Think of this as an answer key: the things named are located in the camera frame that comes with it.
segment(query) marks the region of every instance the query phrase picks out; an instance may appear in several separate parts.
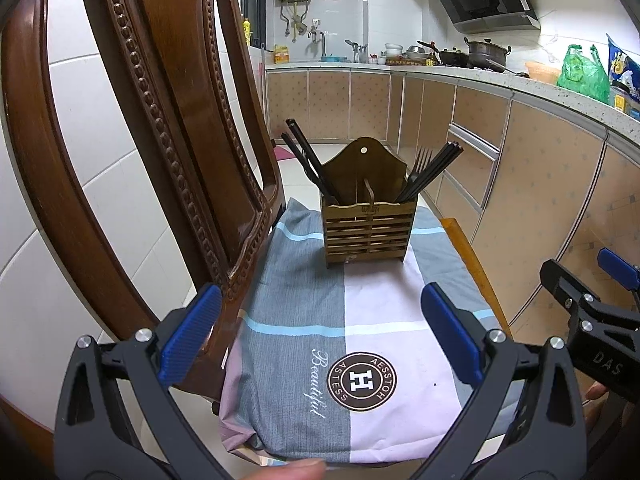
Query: blue plastic package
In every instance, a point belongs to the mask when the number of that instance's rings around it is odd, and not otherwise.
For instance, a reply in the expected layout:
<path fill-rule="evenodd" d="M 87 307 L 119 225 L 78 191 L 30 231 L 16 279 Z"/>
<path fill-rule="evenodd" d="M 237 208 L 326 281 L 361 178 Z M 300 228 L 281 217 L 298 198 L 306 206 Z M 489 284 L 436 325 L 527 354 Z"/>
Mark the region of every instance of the blue plastic package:
<path fill-rule="evenodd" d="M 640 103 L 640 65 L 617 46 L 609 34 L 609 79 L 629 87 L 631 98 Z"/>

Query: fork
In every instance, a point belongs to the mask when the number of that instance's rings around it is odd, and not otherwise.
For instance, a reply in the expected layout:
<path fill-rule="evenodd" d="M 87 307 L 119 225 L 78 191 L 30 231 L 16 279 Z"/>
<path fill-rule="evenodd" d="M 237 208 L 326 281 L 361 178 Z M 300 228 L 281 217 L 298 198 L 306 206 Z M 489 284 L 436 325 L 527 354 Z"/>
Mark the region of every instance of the fork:
<path fill-rule="evenodd" d="M 416 181 L 418 176 L 424 171 L 431 161 L 431 150 L 425 150 L 424 148 L 418 149 L 418 154 L 415 157 L 414 167 L 409 173 L 407 183 L 412 184 Z"/>

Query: countertop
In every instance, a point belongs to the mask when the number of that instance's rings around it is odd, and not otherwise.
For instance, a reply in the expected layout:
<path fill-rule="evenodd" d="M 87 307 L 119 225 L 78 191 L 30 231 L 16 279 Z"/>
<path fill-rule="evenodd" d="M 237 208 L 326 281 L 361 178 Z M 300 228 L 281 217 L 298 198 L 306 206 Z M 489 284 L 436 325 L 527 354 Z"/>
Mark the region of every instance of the countertop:
<path fill-rule="evenodd" d="M 267 72 L 273 70 L 304 69 L 424 73 L 496 85 L 530 94 L 573 110 L 619 133 L 636 146 L 640 146 L 640 122 L 628 115 L 623 114 L 609 105 L 576 92 L 540 81 L 533 81 L 525 77 L 518 77 L 513 74 L 500 74 L 490 70 L 457 68 L 452 66 L 387 66 L 364 63 L 321 63 L 314 61 L 270 64 L 265 67 Z"/>

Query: blue gripper pad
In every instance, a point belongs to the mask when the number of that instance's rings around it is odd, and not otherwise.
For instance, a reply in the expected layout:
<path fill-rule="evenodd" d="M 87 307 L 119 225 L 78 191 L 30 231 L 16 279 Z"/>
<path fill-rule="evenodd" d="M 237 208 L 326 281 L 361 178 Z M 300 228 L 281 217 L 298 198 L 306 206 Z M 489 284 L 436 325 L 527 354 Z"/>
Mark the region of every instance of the blue gripper pad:
<path fill-rule="evenodd" d="M 601 249 L 598 253 L 598 265 L 626 290 L 640 288 L 638 271 L 613 251 L 609 251 L 607 248 Z"/>
<path fill-rule="evenodd" d="M 454 314 L 452 309 L 455 307 L 449 298 L 437 285 L 430 283 L 422 290 L 420 304 L 424 318 L 458 378 L 472 388 L 478 387 L 484 378 L 480 349 Z"/>
<path fill-rule="evenodd" d="M 201 291 L 188 307 L 160 354 L 158 380 L 165 388 L 181 383 L 220 315 L 222 294 L 215 285 Z"/>

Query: jar lid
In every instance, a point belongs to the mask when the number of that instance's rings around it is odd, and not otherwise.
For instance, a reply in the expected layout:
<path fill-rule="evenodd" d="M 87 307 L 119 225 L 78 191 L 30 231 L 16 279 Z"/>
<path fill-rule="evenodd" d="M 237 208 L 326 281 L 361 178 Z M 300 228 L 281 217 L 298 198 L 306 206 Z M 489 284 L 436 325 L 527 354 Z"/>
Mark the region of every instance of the jar lid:
<path fill-rule="evenodd" d="M 629 87 L 627 85 L 625 85 L 624 83 L 621 83 L 620 81 L 613 81 L 611 83 L 611 86 L 613 86 L 615 88 L 619 88 L 623 92 L 626 92 L 627 94 L 631 95 L 631 90 L 629 90 Z"/>

